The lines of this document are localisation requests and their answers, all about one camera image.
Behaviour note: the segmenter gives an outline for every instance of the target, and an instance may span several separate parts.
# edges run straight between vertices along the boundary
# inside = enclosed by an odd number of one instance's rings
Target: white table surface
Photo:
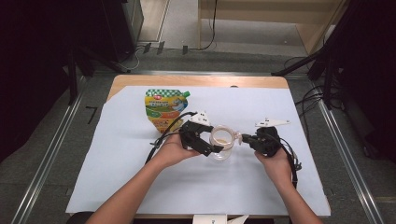
[[[331,214],[290,90],[180,86],[126,87],[105,104],[66,213],[95,211],[144,165],[149,143],[160,136],[144,106],[146,90],[155,88],[189,91],[183,112],[204,110],[213,126],[227,125],[242,133],[254,134],[255,123],[264,118],[288,119],[290,124],[276,128],[303,163],[297,190],[318,216]],[[203,138],[208,141],[208,134]],[[137,214],[286,216],[253,152],[247,144],[235,144],[226,161],[201,155],[165,169]]]

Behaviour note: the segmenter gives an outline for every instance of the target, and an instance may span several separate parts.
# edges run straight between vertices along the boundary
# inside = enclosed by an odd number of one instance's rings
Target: human arm
[[[280,197],[288,209],[293,224],[322,223],[300,193],[291,183],[291,169],[286,152],[280,149],[274,157],[268,158],[255,152],[257,159],[264,165],[265,171],[273,181]]]
[[[180,136],[168,137],[157,154],[90,217],[87,223],[130,223],[155,178],[166,167],[200,155],[182,147]]]

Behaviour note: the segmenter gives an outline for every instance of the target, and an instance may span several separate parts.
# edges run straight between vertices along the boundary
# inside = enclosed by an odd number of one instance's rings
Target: wooden table
[[[107,100],[126,86],[237,86],[246,88],[289,88],[288,82],[283,77],[119,75],[114,78]]]
[[[199,0],[199,48],[201,19],[213,19],[215,1]],[[311,54],[315,52],[330,26],[341,18],[347,2],[347,0],[218,0],[216,19],[296,23],[306,52]]]

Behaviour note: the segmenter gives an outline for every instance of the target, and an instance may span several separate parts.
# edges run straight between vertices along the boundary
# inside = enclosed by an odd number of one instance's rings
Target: transparent container
[[[239,132],[234,132],[225,125],[219,125],[213,128],[209,137],[209,143],[212,146],[223,147],[223,150],[220,153],[211,153],[211,157],[217,161],[227,160],[231,156],[235,139],[239,138],[240,135]]]

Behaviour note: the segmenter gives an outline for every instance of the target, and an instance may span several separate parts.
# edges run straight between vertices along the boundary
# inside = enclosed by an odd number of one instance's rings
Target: colorful package
[[[160,133],[163,133],[170,124],[187,107],[188,91],[178,90],[154,90],[146,91],[145,106],[148,119],[154,124]],[[183,120],[179,120],[172,130],[180,127]]]

